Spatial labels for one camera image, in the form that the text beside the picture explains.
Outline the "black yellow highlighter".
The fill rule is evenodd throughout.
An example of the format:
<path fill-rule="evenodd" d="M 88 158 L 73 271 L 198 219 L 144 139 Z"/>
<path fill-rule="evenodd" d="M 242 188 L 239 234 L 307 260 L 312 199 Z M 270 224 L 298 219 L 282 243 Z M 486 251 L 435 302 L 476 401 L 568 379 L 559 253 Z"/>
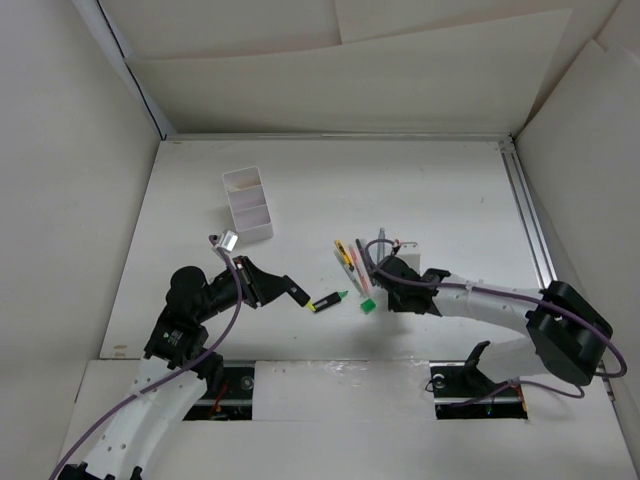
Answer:
<path fill-rule="evenodd" d="M 315 311 L 311 297 L 299 286 L 291 286 L 288 293 L 300 307 L 305 307 L 311 311 Z"/>

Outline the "black green highlighter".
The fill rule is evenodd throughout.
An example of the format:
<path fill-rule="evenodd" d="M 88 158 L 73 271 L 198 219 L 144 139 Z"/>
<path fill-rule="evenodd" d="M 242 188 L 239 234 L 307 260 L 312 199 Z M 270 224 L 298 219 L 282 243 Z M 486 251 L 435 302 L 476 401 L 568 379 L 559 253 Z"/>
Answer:
<path fill-rule="evenodd" d="M 320 313 L 324 310 L 327 310 L 333 306 L 340 304 L 348 295 L 347 291 L 336 291 L 333 292 L 322 299 L 317 300 L 312 304 L 312 311 L 314 313 Z"/>

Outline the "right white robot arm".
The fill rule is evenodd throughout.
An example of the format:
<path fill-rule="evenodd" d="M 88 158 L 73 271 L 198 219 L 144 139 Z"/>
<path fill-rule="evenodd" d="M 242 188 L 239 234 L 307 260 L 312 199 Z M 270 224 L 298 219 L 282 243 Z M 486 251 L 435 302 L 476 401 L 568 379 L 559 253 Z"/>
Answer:
<path fill-rule="evenodd" d="M 479 352 L 468 357 L 462 381 L 476 394 L 539 374 L 587 386 L 613 334 L 604 317 L 565 282 L 540 289 L 498 287 L 441 269 L 420 275 L 395 256 L 370 272 L 389 294 L 394 312 L 472 319 L 518 334 L 506 342 L 483 340 Z"/>

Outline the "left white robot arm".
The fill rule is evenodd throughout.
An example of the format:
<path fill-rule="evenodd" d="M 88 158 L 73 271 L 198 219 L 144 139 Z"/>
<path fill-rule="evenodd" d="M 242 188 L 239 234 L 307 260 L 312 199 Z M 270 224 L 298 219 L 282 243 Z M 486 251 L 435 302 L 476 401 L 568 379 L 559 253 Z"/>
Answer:
<path fill-rule="evenodd" d="M 204 346 L 205 322 L 226 310 L 237 318 L 242 306 L 257 309 L 284 294 L 301 307 L 309 304 L 309 295 L 289 276 L 266 273 L 246 256 L 215 252 L 226 268 L 213 280 L 196 266 L 172 275 L 127 396 L 77 440 L 82 445 L 98 428 L 104 430 L 89 453 L 76 464 L 65 455 L 52 478 L 147 478 L 188 411 L 222 387 L 224 360 Z"/>

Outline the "green highlighter cap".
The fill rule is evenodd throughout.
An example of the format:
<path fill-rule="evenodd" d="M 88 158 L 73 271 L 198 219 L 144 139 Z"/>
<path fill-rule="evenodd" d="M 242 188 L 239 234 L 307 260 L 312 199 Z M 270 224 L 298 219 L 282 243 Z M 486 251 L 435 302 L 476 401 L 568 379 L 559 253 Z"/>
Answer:
<path fill-rule="evenodd" d="M 370 314 L 376 309 L 376 303 L 373 299 L 367 298 L 360 304 L 360 310 L 364 314 Z"/>

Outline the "clear pink pen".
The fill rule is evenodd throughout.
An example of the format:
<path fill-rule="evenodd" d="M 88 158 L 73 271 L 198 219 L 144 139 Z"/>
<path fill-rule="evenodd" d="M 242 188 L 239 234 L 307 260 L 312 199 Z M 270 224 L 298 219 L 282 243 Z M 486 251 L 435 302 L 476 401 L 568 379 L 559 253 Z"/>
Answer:
<path fill-rule="evenodd" d="M 359 281 L 361 283 L 362 289 L 364 291 L 364 294 L 369 297 L 370 296 L 370 287 L 369 287 L 369 283 L 367 281 L 367 274 L 366 271 L 362 265 L 358 250 L 356 249 L 356 247 L 353 244 L 349 244 L 348 245 L 348 249 L 349 249 L 349 254 L 351 256 L 352 262 L 354 264 L 356 273 L 358 275 Z"/>

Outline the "clear green pen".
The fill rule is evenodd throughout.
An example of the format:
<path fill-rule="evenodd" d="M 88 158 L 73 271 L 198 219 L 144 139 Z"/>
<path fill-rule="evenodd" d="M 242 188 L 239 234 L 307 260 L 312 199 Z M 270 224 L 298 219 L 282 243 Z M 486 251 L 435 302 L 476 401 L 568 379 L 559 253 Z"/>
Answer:
<path fill-rule="evenodd" d="M 349 278 L 350 282 L 353 284 L 354 288 L 356 289 L 356 291 L 358 292 L 358 294 L 362 297 L 365 298 L 366 297 L 366 293 L 362 287 L 362 285 L 360 284 L 359 280 L 356 278 L 355 274 L 353 271 L 351 271 L 348 267 L 348 265 L 346 264 L 346 262 L 344 261 L 342 255 L 339 253 L 338 250 L 334 251 L 334 255 L 336 257 L 336 259 L 338 260 L 340 266 L 342 267 L 342 269 L 344 270 L 345 274 L 347 275 L 347 277 Z"/>

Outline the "yellow utility knife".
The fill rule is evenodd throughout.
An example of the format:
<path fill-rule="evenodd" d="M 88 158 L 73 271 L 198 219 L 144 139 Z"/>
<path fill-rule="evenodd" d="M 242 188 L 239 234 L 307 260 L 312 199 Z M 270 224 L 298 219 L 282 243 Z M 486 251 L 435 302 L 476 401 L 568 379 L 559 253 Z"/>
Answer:
<path fill-rule="evenodd" d="M 350 255 L 347 253 L 347 250 L 345 249 L 343 243 L 340 240 L 335 240 L 334 241 L 334 245 L 335 245 L 335 247 L 337 249 L 337 252 L 339 254 L 339 257 L 342 260 L 342 262 L 344 263 L 344 265 L 350 271 L 354 271 L 355 270 L 355 265 L 354 265 Z"/>

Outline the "light blue mechanical pencil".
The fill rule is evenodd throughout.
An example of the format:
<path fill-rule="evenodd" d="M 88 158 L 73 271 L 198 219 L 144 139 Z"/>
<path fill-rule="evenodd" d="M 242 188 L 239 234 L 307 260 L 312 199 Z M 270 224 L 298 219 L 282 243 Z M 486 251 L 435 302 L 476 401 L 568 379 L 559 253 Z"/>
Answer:
<path fill-rule="evenodd" d="M 386 256 L 386 231 L 384 228 L 379 229 L 378 240 L 376 258 L 377 262 L 380 263 Z"/>

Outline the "black blue pen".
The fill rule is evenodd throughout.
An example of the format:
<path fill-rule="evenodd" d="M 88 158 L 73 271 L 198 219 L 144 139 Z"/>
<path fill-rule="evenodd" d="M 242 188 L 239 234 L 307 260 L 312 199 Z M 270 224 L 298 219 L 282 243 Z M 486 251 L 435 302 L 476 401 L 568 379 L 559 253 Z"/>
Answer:
<path fill-rule="evenodd" d="M 369 272 L 371 270 L 371 261 L 370 261 L 370 256 L 365 248 L 365 245 L 363 244 L 363 242 L 357 238 L 355 240 L 355 245 L 356 248 L 359 252 L 360 258 L 361 258 L 361 262 L 364 266 L 364 269 Z"/>

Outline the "white three-compartment organizer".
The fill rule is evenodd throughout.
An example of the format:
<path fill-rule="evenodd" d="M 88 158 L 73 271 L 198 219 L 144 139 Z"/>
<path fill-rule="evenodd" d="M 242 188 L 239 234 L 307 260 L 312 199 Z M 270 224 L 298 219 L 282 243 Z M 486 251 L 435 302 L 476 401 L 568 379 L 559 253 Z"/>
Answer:
<path fill-rule="evenodd" d="M 241 242 L 256 243 L 274 235 L 272 219 L 260 170 L 256 166 L 222 175 L 235 232 Z M 230 186 L 257 185 L 238 192 L 229 192 Z"/>

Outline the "aluminium rail right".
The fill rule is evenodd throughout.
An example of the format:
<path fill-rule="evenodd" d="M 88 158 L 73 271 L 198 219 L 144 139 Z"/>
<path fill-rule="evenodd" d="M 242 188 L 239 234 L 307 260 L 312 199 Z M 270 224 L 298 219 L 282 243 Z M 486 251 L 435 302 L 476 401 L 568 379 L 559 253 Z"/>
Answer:
<path fill-rule="evenodd" d="M 499 140 L 498 150 L 501 154 L 516 209 L 524 228 L 538 283 L 541 287 L 547 287 L 557 279 L 556 269 L 514 139 L 511 136 L 507 136 Z"/>

